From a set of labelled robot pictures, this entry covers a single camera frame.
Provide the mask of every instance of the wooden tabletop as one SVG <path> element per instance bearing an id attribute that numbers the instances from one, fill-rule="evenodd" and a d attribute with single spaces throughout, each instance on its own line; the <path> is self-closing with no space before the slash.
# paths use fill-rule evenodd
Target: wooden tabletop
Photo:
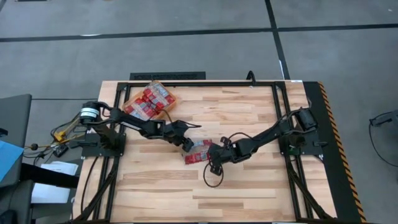
<path id="1" fill-rule="evenodd" d="M 99 101 L 113 105 L 116 81 L 105 81 Z M 300 82 L 286 82 L 292 110 L 308 106 Z M 175 87 L 168 89 L 178 98 L 170 112 L 173 120 L 181 119 L 202 125 L 190 129 L 186 136 L 194 141 L 212 139 L 236 132 L 256 135 L 277 120 L 271 88 L 242 87 Z M 141 91 L 134 87 L 131 96 Z M 280 105 L 284 110 L 279 93 Z M 249 160 L 223 166 L 224 181 L 216 189 L 203 181 L 206 162 L 185 165 L 181 148 L 161 140 L 144 139 L 126 130 L 127 143 L 120 160 L 112 222 L 271 222 L 294 221 L 287 171 L 277 141 L 259 148 Z M 232 140 L 243 138 L 235 136 Z M 85 159 L 76 192 L 73 214 L 80 214 L 80 202 L 88 171 L 94 158 Z M 302 156 L 309 191 L 335 217 L 325 168 L 314 156 Z M 88 181 L 84 207 L 96 193 L 103 158 L 99 158 Z M 206 172 L 211 184 L 219 177 Z M 302 215 L 305 207 L 299 189 Z M 100 218 L 104 217 L 106 192 Z"/>

